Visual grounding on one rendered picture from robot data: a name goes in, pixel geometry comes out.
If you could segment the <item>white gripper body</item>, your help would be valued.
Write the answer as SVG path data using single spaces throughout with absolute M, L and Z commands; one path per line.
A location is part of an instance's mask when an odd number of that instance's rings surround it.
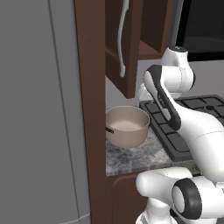
M 151 101 L 152 100 L 151 94 L 146 89 L 146 87 L 143 83 L 141 84 L 141 86 L 138 90 L 137 96 L 138 96 L 140 101 Z

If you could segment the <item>dark grey stove hob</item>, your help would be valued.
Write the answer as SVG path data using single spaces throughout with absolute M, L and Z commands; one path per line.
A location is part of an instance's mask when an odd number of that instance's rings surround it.
M 224 98 L 217 94 L 180 97 L 175 102 L 188 109 L 215 116 L 224 126 Z M 169 127 L 155 102 L 141 101 L 139 108 L 149 115 L 152 130 L 173 162 L 193 159 L 187 144 L 175 130 Z

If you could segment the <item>brown tall cabinet panel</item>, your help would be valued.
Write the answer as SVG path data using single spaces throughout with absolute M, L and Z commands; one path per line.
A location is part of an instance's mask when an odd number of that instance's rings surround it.
M 105 0 L 74 0 L 91 224 L 108 224 L 105 199 Z

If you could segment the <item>brown base cabinet door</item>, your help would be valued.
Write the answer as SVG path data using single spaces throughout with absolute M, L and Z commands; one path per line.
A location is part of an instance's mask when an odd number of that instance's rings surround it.
M 138 215 L 146 208 L 147 198 L 136 188 L 137 173 L 112 176 L 110 187 L 110 223 L 136 224 Z

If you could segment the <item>black microwave oven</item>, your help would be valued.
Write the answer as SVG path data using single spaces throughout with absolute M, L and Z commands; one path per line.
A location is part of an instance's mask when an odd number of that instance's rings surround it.
M 183 0 L 176 45 L 189 61 L 224 60 L 224 0 Z

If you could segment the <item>grey fridge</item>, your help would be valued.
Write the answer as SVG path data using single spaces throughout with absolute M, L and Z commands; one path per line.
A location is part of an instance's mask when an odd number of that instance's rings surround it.
M 0 224 L 91 224 L 73 0 L 0 0 Z

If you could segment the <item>brown wall cabinet door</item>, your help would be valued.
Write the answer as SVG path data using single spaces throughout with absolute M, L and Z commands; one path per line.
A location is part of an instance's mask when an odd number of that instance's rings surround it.
M 106 75 L 126 98 L 133 98 L 136 91 L 137 60 L 141 31 L 143 0 L 129 0 L 122 29 L 122 56 L 126 66 L 124 78 L 120 76 L 117 51 L 117 32 L 123 0 L 106 0 Z

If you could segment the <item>brown wall cabinet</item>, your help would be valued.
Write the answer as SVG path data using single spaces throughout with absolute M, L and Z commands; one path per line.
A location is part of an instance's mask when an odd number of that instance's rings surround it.
M 143 0 L 140 60 L 160 59 L 167 47 L 173 0 Z

